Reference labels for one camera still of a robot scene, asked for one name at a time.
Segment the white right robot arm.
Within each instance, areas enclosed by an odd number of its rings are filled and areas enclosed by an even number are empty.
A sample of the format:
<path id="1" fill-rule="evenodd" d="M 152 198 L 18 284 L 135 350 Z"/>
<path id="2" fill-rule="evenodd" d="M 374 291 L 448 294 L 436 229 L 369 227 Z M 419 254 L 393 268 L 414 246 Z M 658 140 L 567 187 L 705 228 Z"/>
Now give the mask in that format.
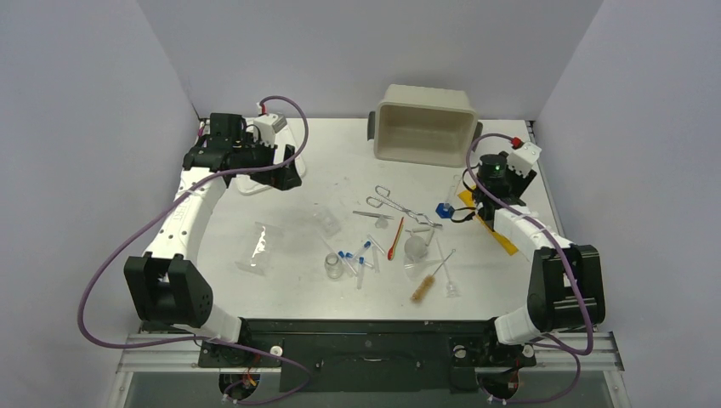
<path id="1" fill-rule="evenodd" d="M 559 329 L 585 327 L 588 333 L 606 317 L 599 251 L 578 245 L 542 223 L 521 200 L 536 172 L 512 170 L 506 152 L 485 154 L 472 167 L 472 199 L 478 215 L 531 263 L 525 304 L 495 320 L 495 331 L 479 341 L 491 363 L 509 357 L 515 344 Z"/>

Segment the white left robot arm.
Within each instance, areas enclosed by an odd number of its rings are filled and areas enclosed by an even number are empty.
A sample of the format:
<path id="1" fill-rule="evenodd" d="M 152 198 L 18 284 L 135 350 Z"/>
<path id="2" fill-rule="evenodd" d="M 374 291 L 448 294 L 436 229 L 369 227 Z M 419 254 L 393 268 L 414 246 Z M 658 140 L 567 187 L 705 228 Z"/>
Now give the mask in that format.
<path id="1" fill-rule="evenodd" d="M 181 202 L 164 218 L 144 254 L 128 258 L 123 268 L 141 320 L 222 340 L 219 351 L 234 366 L 253 357 L 254 344 L 241 334 L 244 320 L 215 304 L 212 288 L 196 267 L 197 255 L 213 209 L 236 169 L 257 168 L 251 180 L 277 190 L 302 184 L 289 160 L 295 146 L 275 142 L 286 129 L 287 119 L 277 113 L 250 122 L 237 114 L 211 114 L 183 158 L 176 194 Z"/>

